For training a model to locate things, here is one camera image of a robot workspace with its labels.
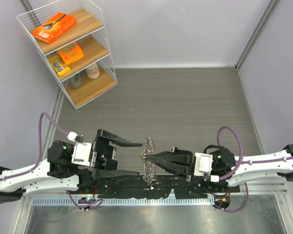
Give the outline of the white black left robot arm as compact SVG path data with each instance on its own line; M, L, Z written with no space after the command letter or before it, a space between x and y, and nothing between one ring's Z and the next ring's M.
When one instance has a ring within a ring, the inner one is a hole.
M20 200L24 195L73 192L89 194L95 188L94 169L117 168L116 147L141 147L142 143L126 140L99 129L93 142L84 142L75 132L68 142L54 141L45 159L19 169L0 166L0 204Z

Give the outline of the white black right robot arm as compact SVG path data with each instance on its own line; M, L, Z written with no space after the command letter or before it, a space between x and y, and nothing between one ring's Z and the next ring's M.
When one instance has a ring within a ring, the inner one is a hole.
M239 157L224 146L209 145L203 153L174 148L144 159L170 174L217 192L263 178L284 177L293 182L293 144L279 152L258 156Z

